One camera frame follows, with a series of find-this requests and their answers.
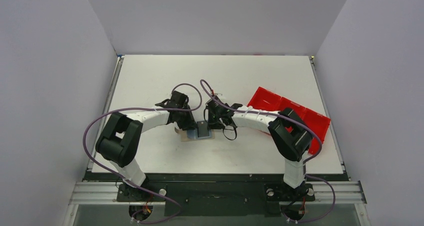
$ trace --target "glass panel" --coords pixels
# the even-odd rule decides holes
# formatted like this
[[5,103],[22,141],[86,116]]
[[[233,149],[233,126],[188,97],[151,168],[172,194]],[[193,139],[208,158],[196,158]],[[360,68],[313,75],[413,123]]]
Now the glass panel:
[[[322,215],[330,207],[329,204],[311,204],[306,205],[306,215],[304,219],[313,218]],[[157,205],[154,213],[149,217],[150,220],[156,220],[163,217],[164,206]],[[283,217],[264,217],[263,215],[248,216],[178,216],[161,225],[285,225]],[[75,217],[74,226],[134,226],[135,222],[130,224],[127,205],[80,205]],[[308,223],[308,225],[360,225],[358,215],[354,204],[336,204],[334,210],[326,217]]]

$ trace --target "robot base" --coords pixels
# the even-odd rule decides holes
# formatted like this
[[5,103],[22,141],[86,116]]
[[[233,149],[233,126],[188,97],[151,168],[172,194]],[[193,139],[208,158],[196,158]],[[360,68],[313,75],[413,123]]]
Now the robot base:
[[[305,183],[300,187],[312,188],[312,184]],[[264,185],[266,201],[268,202],[291,202],[300,197],[298,201],[302,201],[303,197],[299,194],[298,189],[291,188],[285,183],[266,183]],[[315,195],[305,196],[305,201],[315,201]]]
[[[154,192],[158,192],[160,189],[160,188],[156,189],[152,187],[149,184],[148,179],[146,179],[143,182],[142,187]],[[151,198],[148,192],[142,191],[138,188],[131,187],[126,183],[123,183],[119,186],[119,190],[116,196],[116,201],[118,202],[140,202],[140,201],[147,201],[149,199],[150,201],[164,201],[164,199],[162,198],[157,198],[157,197]]]

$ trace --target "cable tie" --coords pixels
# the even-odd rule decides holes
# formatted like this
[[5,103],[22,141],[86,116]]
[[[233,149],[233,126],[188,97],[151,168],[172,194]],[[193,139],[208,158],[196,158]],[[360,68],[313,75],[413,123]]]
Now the cable tie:
[[248,106],[247,110],[244,112],[244,116],[243,116],[243,117],[246,117],[247,113],[248,113],[249,111],[251,111],[252,109],[253,109],[253,107],[252,107],[252,106]]
[[261,112],[263,112],[262,110],[259,109],[259,111],[256,114],[256,121],[258,120],[259,115],[261,114]]
[[129,182],[131,182],[131,178],[123,178],[122,181],[129,181]]

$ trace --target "cable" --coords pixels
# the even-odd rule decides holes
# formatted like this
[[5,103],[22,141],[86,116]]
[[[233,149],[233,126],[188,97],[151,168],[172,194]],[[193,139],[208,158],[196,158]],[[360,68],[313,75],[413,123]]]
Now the cable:
[[306,198],[305,198],[305,197],[303,197],[302,207],[300,207],[300,208],[299,208],[299,211],[301,211],[301,210],[302,210],[302,208],[304,208],[304,207],[305,207],[305,203],[306,203]]
[[[102,114],[101,116],[99,116],[98,118],[96,118],[95,120],[93,120],[88,126],[87,126],[87,128],[85,129],[85,131],[84,131],[84,135],[82,136],[82,146],[83,146],[83,148],[84,148],[84,152],[87,154],[87,156],[89,157],[89,159],[91,160],[91,161],[93,161],[94,163],[96,163],[97,165],[99,165],[101,168],[103,168],[103,169],[105,169],[105,170],[107,170],[107,171],[109,171],[109,172],[111,172],[111,173],[113,173],[113,174],[115,174],[116,176],[118,176],[118,177],[120,177],[120,178],[122,178],[123,180],[124,180],[124,176],[122,175],[122,174],[120,174],[119,172],[116,172],[116,171],[114,171],[114,170],[112,170],[112,169],[110,169],[110,168],[108,168],[108,167],[106,167],[105,165],[103,165],[103,164],[101,164],[99,161],[97,161],[91,154],[90,154],[90,152],[89,152],[89,150],[88,150],[88,148],[87,148],[87,134],[88,134],[88,131],[90,130],[90,128],[97,122],[97,121],[99,121],[100,119],[102,119],[102,118],[104,118],[104,117],[106,117],[106,116],[108,116],[108,115],[110,115],[110,114],[112,114],[112,113],[115,113],[115,112],[122,112],[122,111],[130,111],[130,110],[141,110],[141,111],[183,111],[183,112],[190,112],[190,111],[194,111],[194,110],[197,110],[197,109],[199,109],[201,106],[202,106],[202,95],[201,95],[201,93],[200,93],[200,91],[195,87],[195,86],[193,86],[193,85],[191,85],[191,84],[188,84],[188,83],[181,83],[181,84],[178,84],[178,85],[176,85],[174,88],[173,88],[173,90],[172,91],[174,91],[176,88],[178,88],[179,86],[183,86],[183,85],[186,85],[186,86],[190,86],[190,87],[193,87],[195,90],[196,90],[196,92],[198,93],[198,95],[199,95],[199,97],[200,97],[200,103],[199,103],[199,105],[197,106],[197,107],[195,107],[195,108],[193,108],[193,109],[179,109],[179,108],[155,108],[155,109],[153,109],[153,108],[143,108],[143,107],[128,107],[128,108],[120,108],[120,109],[116,109],[116,110],[112,110],[112,111],[109,111],[109,112],[107,112],[107,113],[105,113],[105,114]],[[175,200],[173,200],[172,198],[169,198],[169,197],[166,197],[166,196],[163,196],[163,195],[160,195],[159,193],[156,193],[156,192],[153,192],[153,191],[151,191],[151,190],[148,190],[148,189],[146,189],[146,188],[143,188],[143,187],[141,187],[141,186],[138,186],[138,185],[136,185],[135,183],[133,183],[133,182],[131,182],[131,181],[129,181],[129,180],[126,180],[125,181],[127,184],[129,184],[129,185],[131,185],[131,186],[133,186],[133,187],[136,187],[136,188],[138,188],[138,189],[140,189],[140,190],[142,190],[142,191],[145,191],[145,192],[148,192],[148,193],[150,193],[150,194],[153,194],[154,196],[158,196],[158,197],[160,197],[160,198],[163,198],[163,199],[165,199],[165,200],[167,200],[167,201],[170,201],[170,202],[172,202],[172,203],[174,203],[175,205],[177,205],[178,207],[179,207],[179,211],[178,212],[176,212],[176,213],[174,213],[174,214],[172,214],[171,216],[168,216],[168,217],[165,217],[165,218],[162,218],[162,219],[159,219],[159,220],[156,220],[156,221],[151,221],[151,222],[143,222],[143,221],[141,221],[140,223],[141,224],[153,224],[153,223],[158,223],[158,222],[163,222],[163,221],[166,221],[166,220],[169,220],[169,219],[171,219],[171,218],[173,218],[173,217],[175,217],[175,216],[177,216],[178,214],[180,214],[181,213],[181,210],[182,210],[182,206],[177,202],[177,201],[175,201]]]
[[[229,107],[229,106],[227,106],[227,105],[225,105],[224,103],[222,103],[222,102],[220,102],[220,101],[218,101],[217,99],[215,99],[208,91],[207,91],[207,89],[205,88],[205,86],[204,86],[204,84],[209,88],[209,90],[210,91],[212,91],[212,88],[211,88],[211,86],[209,85],[209,83],[207,82],[207,81],[205,81],[204,79],[201,79],[200,80],[200,86],[202,87],[202,89],[204,90],[204,92],[206,92],[206,94],[215,102],[215,103],[217,103],[218,105],[220,105],[220,106],[222,106],[222,107],[224,107],[224,108],[226,108],[226,109],[228,109],[228,110],[231,110],[231,111],[234,111],[234,112],[239,112],[239,113],[254,113],[254,114],[262,114],[262,115],[269,115],[269,116],[274,116],[274,117],[279,117],[279,118],[282,118],[282,119],[284,119],[284,120],[286,120],[286,121],[288,121],[288,122],[291,122],[291,123],[294,123],[294,124],[296,124],[296,125],[298,125],[299,127],[301,127],[301,128],[303,128],[303,129],[305,129],[308,133],[310,133],[311,135],[312,135],[312,137],[314,137],[317,141],[318,141],[318,143],[319,143],[319,149],[318,149],[318,151],[316,152],[316,154],[314,154],[314,155],[312,155],[312,156],[310,156],[310,157],[308,157],[307,159],[305,159],[304,161],[303,161],[303,163],[305,164],[306,162],[308,162],[309,160],[311,160],[311,159],[313,159],[313,158],[315,158],[316,156],[318,156],[318,154],[322,151],[322,149],[323,149],[323,143],[321,142],[321,140],[320,140],[320,138],[310,129],[310,128],[308,128],[307,126],[305,126],[305,125],[303,125],[302,123],[300,123],[300,122],[297,122],[297,121],[295,121],[295,120],[293,120],[293,119],[291,119],[291,118],[288,118],[288,117],[285,117],[285,116],[282,116],[282,115],[279,115],[279,114],[275,114],[275,113],[271,113],[271,112],[257,112],[257,111],[243,111],[243,110],[238,110],[238,109],[234,109],[234,108],[231,108],[231,107]],[[312,221],[316,221],[316,220],[319,220],[319,219],[321,219],[321,218],[323,218],[323,217],[325,217],[327,214],[329,214],[332,210],[333,210],[333,208],[334,208],[334,205],[335,205],[335,203],[336,203],[336,193],[335,193],[335,191],[334,191],[334,188],[331,186],[331,184],[329,183],[329,182],[327,182],[327,181],[325,181],[324,179],[322,179],[322,178],[319,178],[319,177],[313,177],[313,176],[309,176],[309,175],[305,175],[306,176],[306,178],[309,178],[309,179],[315,179],[315,180],[319,180],[319,181],[322,181],[322,182],[324,182],[324,183],[326,183],[326,184],[328,184],[328,186],[330,186],[330,188],[331,188],[331,190],[332,190],[332,194],[333,194],[333,200],[332,200],[332,204],[331,204],[331,207],[330,207],[330,209],[326,212],[326,213],[324,213],[323,215],[321,215],[321,216],[319,216],[319,217],[316,217],[316,218],[312,218],[312,219],[307,219],[307,220],[301,220],[301,221],[298,221],[299,223],[300,222],[312,222]]]
[[[237,139],[237,129],[236,128],[234,128],[234,129],[226,129],[226,128],[223,128],[222,129],[223,130],[223,135],[224,135],[224,137],[226,138],[226,139],[228,139],[228,140],[230,140],[230,141],[234,141],[234,140],[236,140]],[[228,138],[226,135],[225,135],[225,130],[228,130],[228,131],[234,131],[234,134],[235,134],[235,136],[234,136],[234,138]]]
[[146,201],[146,204],[144,205],[144,208],[151,213],[149,207],[148,207],[148,203],[153,199],[153,194],[150,194],[150,197],[148,198],[148,200]]
[[302,197],[305,198],[305,196],[308,194],[308,192],[306,192],[304,195],[299,195],[297,196],[295,199],[293,199],[293,201],[291,201],[291,203],[289,203],[283,210],[283,213],[289,209],[290,206],[292,206],[295,202],[297,202],[299,199],[301,199]]
[[120,179],[120,177],[118,177],[118,178],[116,179],[116,181],[115,181],[115,187],[117,187],[117,189],[119,189],[119,187],[118,187],[118,181],[119,181],[119,179]]
[[214,101],[214,102],[216,102],[218,105],[220,105],[220,106],[222,106],[222,107],[224,107],[224,108],[226,108],[226,109],[228,109],[228,110],[231,110],[231,111],[234,111],[234,112],[239,112],[239,113],[253,113],[253,114],[262,114],[262,115],[269,115],[269,116],[274,116],[274,117],[279,117],[279,118],[282,118],[282,119],[284,119],[284,120],[286,120],[286,121],[289,121],[289,122],[291,122],[291,123],[294,123],[294,124],[296,124],[296,125],[298,125],[298,126],[300,126],[301,128],[303,128],[303,129],[305,129],[307,132],[309,132],[311,135],[312,135],[312,137],[314,137],[317,141],[318,141],[318,143],[319,143],[319,149],[318,149],[318,151],[316,152],[316,154],[314,154],[314,155],[312,155],[312,156],[310,156],[309,158],[307,158],[307,159],[305,159],[303,162],[304,163],[306,163],[306,162],[308,162],[309,160],[311,160],[311,159],[313,159],[313,158],[315,158],[320,152],[321,152],[321,150],[323,149],[323,143],[321,142],[321,140],[320,140],[320,138],[310,129],[310,128],[308,128],[307,126],[305,126],[304,124],[302,124],[302,123],[300,123],[300,122],[297,122],[297,121],[295,121],[295,120],[293,120],[293,119],[291,119],[291,118],[288,118],[288,117],[285,117],[285,116],[283,116],[283,115],[279,115],[279,114],[275,114],[275,113],[271,113],[271,112],[258,112],[258,111],[243,111],[243,110],[239,110],[239,109],[234,109],[234,108],[231,108],[231,107],[229,107],[229,106],[227,106],[227,105],[225,105],[224,103],[222,103],[222,102],[220,102],[220,101],[218,101],[217,99],[215,99],[207,90],[206,90],[206,88],[205,88],[205,86],[203,85],[203,83],[205,83],[206,84],[206,86],[210,89],[210,90],[212,90],[212,88],[211,88],[211,86],[209,85],[209,83],[207,82],[207,81],[205,81],[204,79],[201,79],[200,80],[200,85],[201,85],[201,87],[203,88],[203,90],[206,92],[206,94]]

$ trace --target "red plastic bin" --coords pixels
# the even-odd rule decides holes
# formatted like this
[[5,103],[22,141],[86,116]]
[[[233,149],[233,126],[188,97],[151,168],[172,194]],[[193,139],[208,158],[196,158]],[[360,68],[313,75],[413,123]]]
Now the red plastic bin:
[[260,110],[277,111],[280,101],[281,96],[272,93],[265,88],[258,87],[248,103],[248,106],[252,106],[255,109]]
[[[318,136],[321,142],[324,142],[327,130],[330,126],[331,120],[329,118],[262,87],[258,87],[247,105],[255,109],[267,111],[282,111],[287,107],[292,108],[305,124]],[[317,140],[313,139],[308,152],[310,154],[315,154],[318,152],[319,148],[320,145]]]

